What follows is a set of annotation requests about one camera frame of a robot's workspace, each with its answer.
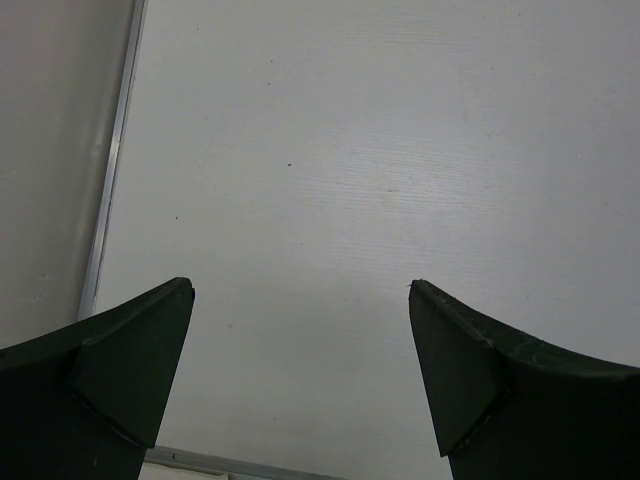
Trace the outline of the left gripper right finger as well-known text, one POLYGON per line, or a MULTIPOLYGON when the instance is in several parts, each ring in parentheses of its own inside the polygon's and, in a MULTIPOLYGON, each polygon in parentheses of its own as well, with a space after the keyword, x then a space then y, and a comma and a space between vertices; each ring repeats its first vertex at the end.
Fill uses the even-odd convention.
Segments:
POLYGON ((639 371, 557 347, 425 280, 409 317, 456 479, 635 479, 639 371))

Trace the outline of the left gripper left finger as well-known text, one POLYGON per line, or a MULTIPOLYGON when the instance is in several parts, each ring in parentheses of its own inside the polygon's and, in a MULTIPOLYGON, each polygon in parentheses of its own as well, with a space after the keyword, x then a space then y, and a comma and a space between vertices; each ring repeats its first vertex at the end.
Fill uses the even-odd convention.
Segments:
POLYGON ((195 290, 177 277, 1 351, 4 479, 136 479, 158 437, 195 290))

